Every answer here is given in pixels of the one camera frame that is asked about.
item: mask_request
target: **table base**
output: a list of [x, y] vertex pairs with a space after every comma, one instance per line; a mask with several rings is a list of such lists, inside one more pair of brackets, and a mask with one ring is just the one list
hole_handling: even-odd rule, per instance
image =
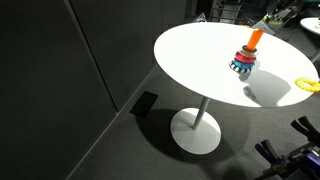
[[207, 154], [216, 149], [221, 140], [217, 121], [207, 112], [196, 129], [193, 124], [199, 109], [187, 108], [176, 113], [171, 121], [171, 135], [176, 143], [192, 154]]

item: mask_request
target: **gray floor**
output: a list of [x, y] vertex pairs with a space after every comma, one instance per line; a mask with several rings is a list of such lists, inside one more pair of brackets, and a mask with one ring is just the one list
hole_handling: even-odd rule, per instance
[[[315, 49], [299, 29], [280, 32], [278, 37], [287, 38], [292, 32], [288, 43], [311, 56]], [[129, 112], [144, 91], [159, 97], [146, 118], [135, 117]], [[307, 143], [290, 126], [292, 120], [304, 115], [320, 130], [320, 93], [280, 108], [248, 108], [211, 100], [207, 112], [219, 123], [222, 141], [212, 153], [195, 156], [177, 147], [169, 123], [177, 111], [199, 107], [201, 99], [156, 66], [70, 179], [253, 179], [269, 167], [254, 149], [257, 142], [269, 139], [279, 154]]]

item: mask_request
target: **stacking ring toy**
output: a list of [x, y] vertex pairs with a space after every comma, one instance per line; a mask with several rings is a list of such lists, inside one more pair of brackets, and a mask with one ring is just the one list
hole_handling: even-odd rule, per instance
[[295, 81], [296, 85], [301, 89], [309, 92], [319, 92], [320, 91], [320, 83], [317, 81], [313, 81], [308, 78], [300, 77]]

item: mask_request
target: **table top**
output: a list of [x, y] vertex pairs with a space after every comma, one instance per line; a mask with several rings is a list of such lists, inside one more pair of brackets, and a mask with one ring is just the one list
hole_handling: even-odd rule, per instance
[[299, 77], [318, 80], [314, 65], [290, 44], [264, 33], [249, 76], [229, 67], [252, 29], [224, 23], [190, 23], [159, 36], [154, 54], [175, 81], [203, 96], [249, 107], [277, 107], [312, 95], [295, 85]]
[[319, 17], [304, 18], [300, 21], [300, 24], [305, 29], [320, 35], [320, 20]]

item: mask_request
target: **colorful toy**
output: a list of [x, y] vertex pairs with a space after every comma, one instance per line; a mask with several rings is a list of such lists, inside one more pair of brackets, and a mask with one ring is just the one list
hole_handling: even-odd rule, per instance
[[300, 77], [295, 81], [301, 89], [309, 92], [320, 92], [320, 83], [308, 78]]
[[256, 61], [258, 44], [262, 34], [262, 29], [254, 29], [247, 45], [236, 52], [235, 58], [230, 62], [230, 68], [238, 73], [249, 73], [251, 72], [254, 62]]

